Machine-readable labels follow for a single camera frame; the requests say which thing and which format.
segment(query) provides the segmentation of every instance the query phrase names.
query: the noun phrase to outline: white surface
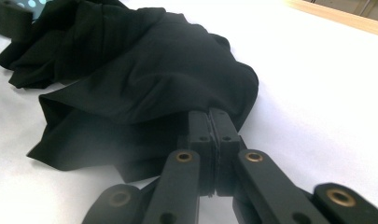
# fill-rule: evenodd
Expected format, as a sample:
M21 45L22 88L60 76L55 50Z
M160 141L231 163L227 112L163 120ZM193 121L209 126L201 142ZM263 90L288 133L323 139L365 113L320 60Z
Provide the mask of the white surface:
M226 36L260 80L240 132L246 144L268 153L303 189L335 182L378 207L377 35L279 1L123 3L181 12ZM7 44L0 37L0 51ZM0 67L0 223L80 223L121 179L112 167L60 172L26 158L46 125L37 96L61 86L16 90L10 77ZM237 223L230 198L201 199L200 224L214 223Z

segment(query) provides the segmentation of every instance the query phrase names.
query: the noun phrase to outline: wooden strip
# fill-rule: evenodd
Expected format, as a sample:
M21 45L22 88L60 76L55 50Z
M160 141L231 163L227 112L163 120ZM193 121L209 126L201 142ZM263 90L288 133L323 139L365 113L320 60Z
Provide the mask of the wooden strip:
M336 21L378 35L378 21L359 17L347 12L323 7L302 0L284 0L289 6L325 19Z

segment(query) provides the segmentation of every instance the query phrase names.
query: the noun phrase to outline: crumpled black cloth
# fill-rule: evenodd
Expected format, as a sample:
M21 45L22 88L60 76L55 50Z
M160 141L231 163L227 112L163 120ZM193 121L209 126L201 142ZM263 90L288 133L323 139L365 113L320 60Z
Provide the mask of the crumpled black cloth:
M259 85L226 38L114 0L48 2L30 41L11 43L0 65L17 88L75 81L40 95L47 127L28 154L60 170L166 157L190 110L225 110L239 130Z

